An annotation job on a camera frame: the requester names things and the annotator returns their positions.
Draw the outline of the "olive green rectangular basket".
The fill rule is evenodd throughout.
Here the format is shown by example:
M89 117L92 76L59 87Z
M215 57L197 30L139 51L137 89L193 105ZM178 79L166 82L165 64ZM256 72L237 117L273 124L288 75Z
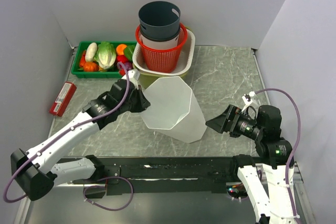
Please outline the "olive green rectangular basket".
M133 67L134 69L139 71L140 73L139 83L141 84L142 88L146 89L152 83L154 83L158 78L161 78L161 77L179 76L182 79L185 79L185 76L190 70L191 65L186 65L186 67L183 70L179 70L179 68L176 68L172 73L152 71L152 70L149 70L147 67L137 66L135 63L133 63Z

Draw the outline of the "large white faceted container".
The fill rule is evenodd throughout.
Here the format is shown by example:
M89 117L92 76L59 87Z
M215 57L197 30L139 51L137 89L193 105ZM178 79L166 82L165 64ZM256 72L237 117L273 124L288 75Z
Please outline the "large white faceted container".
M140 116L147 128L184 143L200 140L205 118L191 87L179 76L161 77L144 90L150 106Z

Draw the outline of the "red mesh basket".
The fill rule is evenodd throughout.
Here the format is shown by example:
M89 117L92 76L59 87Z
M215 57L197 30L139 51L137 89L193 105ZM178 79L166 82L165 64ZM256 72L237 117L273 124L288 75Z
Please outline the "red mesh basket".
M177 65L180 53L188 39L186 27L180 23L177 45L170 49L153 49L143 43L140 25L135 32L137 45L140 46L144 61L149 70L171 73Z

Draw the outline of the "white round bucket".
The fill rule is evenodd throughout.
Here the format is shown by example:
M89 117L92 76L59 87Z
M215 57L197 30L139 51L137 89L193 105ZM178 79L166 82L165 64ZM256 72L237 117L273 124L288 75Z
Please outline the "white round bucket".
M139 31L139 38L142 41L142 43L146 47L155 50L168 50L175 48L176 46L178 46L179 39L182 35L183 35L183 29L180 26L178 32L173 37L164 40L153 39L148 36L145 36L144 32L142 31L142 28L140 28Z

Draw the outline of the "white perforated rectangular basket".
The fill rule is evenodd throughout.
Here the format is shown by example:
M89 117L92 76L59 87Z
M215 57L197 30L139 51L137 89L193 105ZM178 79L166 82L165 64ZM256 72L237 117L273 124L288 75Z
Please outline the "white perforated rectangular basket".
M157 72L149 70L145 64L144 56L141 50L141 46L137 43L132 56L133 67L141 72L146 72L149 75L162 75L162 76L181 76L187 73L192 65L192 59L195 49L195 36L187 29L188 32L186 43L183 45L179 59L177 61L175 69L171 73Z

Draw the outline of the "dark grey round bucket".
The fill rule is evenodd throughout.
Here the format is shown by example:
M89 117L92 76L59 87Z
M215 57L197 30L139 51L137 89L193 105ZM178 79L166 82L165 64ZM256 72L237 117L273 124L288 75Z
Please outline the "dark grey round bucket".
M167 41L180 31L180 9L173 3L154 1L138 12L141 34L149 40Z

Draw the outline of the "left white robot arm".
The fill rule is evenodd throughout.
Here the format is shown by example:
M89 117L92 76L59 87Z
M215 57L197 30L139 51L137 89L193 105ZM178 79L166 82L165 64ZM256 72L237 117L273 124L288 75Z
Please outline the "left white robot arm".
M150 106L138 81L123 77L106 91L91 100L64 128L41 144L11 154L12 178L35 201L47 195L57 185L84 179L98 183L105 174L104 165L94 155L74 162L59 160L80 141L99 132L125 113L140 113Z

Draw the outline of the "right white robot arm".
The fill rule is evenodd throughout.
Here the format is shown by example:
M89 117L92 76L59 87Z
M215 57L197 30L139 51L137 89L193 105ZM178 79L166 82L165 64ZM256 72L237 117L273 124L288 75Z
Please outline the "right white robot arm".
M280 110L272 105L260 106L254 118L248 109L229 105L222 114L205 123L217 133L253 140L257 154L264 159L262 169L267 189L251 156L233 156L229 169L230 177L245 187L256 223L300 223L293 192L293 148L281 137L281 121Z

